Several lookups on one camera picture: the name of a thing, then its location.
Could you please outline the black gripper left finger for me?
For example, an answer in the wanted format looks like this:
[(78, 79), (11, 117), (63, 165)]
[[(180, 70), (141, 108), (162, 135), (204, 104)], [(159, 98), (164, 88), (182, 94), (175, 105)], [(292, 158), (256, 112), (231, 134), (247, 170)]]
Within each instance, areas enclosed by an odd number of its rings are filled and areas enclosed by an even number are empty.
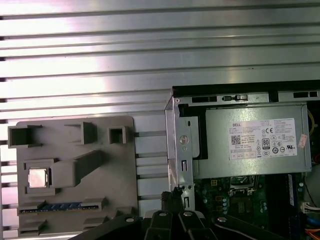
[(76, 240), (170, 240), (173, 214), (158, 210), (151, 218), (120, 215), (81, 234)]

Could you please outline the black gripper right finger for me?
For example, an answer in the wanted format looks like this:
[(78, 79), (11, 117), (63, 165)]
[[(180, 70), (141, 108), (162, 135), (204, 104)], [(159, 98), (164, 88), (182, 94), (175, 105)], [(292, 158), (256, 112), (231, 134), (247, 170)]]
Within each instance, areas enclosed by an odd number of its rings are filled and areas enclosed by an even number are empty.
[(259, 228), (230, 215), (214, 216), (210, 221), (194, 211), (178, 214), (184, 232), (191, 240), (284, 240), (283, 236)]

